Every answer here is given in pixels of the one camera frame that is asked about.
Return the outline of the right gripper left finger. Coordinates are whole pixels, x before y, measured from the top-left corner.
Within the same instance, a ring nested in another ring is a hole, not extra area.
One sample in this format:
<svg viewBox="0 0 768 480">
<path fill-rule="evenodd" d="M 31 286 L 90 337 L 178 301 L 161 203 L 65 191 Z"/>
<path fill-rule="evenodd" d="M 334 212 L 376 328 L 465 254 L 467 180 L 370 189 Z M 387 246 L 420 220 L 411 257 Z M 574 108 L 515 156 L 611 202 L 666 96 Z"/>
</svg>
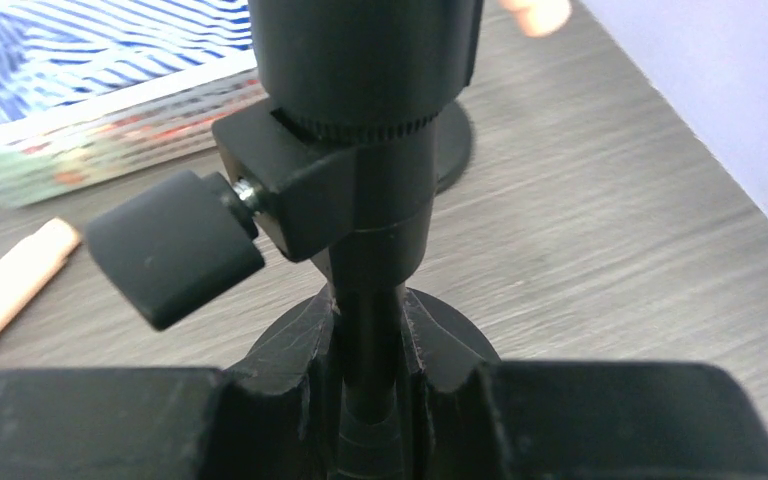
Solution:
<svg viewBox="0 0 768 480">
<path fill-rule="evenodd" d="M 228 370 L 2 370 L 0 479 L 323 479 L 330 314 L 322 290 Z"/>
</svg>

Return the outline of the black stand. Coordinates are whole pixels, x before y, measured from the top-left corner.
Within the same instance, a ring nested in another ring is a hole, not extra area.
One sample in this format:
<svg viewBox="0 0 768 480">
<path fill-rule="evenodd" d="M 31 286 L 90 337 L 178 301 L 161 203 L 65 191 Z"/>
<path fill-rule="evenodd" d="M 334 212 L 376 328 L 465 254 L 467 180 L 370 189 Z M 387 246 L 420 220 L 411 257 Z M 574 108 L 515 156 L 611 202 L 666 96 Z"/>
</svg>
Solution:
<svg viewBox="0 0 768 480">
<path fill-rule="evenodd" d="M 206 479 L 481 475 L 462 314 L 406 287 L 426 250 L 438 119 L 469 84 L 479 1 L 253 1 L 264 100 L 214 122 L 224 175 L 190 171 L 93 220 L 89 252 L 164 330 L 264 266 L 266 234 L 326 286 L 228 370 Z"/>
</svg>

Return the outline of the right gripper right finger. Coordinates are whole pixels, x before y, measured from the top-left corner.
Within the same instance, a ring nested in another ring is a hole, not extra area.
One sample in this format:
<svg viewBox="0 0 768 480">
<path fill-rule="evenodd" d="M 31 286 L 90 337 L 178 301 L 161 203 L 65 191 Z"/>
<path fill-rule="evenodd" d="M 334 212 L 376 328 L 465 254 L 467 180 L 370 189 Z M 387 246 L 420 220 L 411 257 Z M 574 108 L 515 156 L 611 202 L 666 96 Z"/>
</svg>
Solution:
<svg viewBox="0 0 768 480">
<path fill-rule="evenodd" d="M 403 348 L 413 479 L 768 479 L 768 430 L 714 365 L 503 360 L 413 289 Z"/>
</svg>

